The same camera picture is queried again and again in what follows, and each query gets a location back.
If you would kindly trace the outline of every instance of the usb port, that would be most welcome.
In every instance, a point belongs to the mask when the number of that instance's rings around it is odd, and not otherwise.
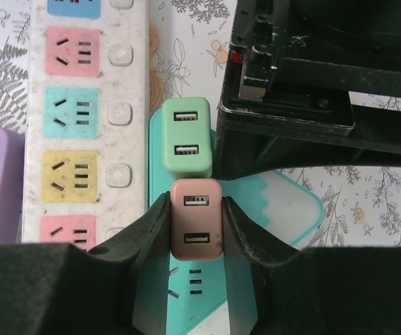
[[[210,243],[209,232],[187,232],[184,234],[184,242],[190,243]]]
[[[208,195],[187,195],[184,196],[184,206],[208,206],[210,197]]]
[[[199,146],[197,144],[193,145],[175,145],[174,146],[175,155],[199,155]]]
[[[197,121],[197,112],[175,112],[174,121]]]

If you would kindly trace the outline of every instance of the yellow outlet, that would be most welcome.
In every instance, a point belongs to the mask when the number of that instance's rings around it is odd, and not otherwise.
[[[45,151],[42,156],[42,201],[95,202],[96,157],[96,151]]]

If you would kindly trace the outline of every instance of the pink usb charger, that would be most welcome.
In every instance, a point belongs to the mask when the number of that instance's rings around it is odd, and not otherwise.
[[[179,179],[171,187],[171,253],[177,260],[222,254],[222,187],[214,179]]]

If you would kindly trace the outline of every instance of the outlet switch button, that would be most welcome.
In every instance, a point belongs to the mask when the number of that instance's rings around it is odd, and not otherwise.
[[[132,181],[132,170],[126,164],[112,164],[108,167],[107,182],[111,187],[128,187]]]
[[[110,0],[110,5],[116,9],[131,9],[133,0]]]
[[[108,108],[108,119],[113,126],[127,126],[132,121],[132,107],[124,101],[117,101]]]
[[[108,233],[105,235],[105,239],[109,239],[113,237],[114,235],[118,234],[121,232],[124,228],[112,228],[108,231]]]
[[[114,66],[130,66],[133,61],[132,47],[125,44],[114,44],[109,49],[109,60]]]

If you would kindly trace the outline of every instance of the floral tablecloth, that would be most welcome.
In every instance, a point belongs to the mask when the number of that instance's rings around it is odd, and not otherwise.
[[[178,96],[205,96],[217,105],[235,1],[150,0],[151,112]],[[20,133],[26,130],[30,4],[0,0],[0,125]],[[399,98],[353,94],[352,100],[401,111]],[[216,118],[213,113],[213,127]],[[401,168],[334,166],[283,173],[315,192],[325,207],[323,223],[298,247],[401,246]],[[226,320],[212,315],[193,334],[228,332]]]

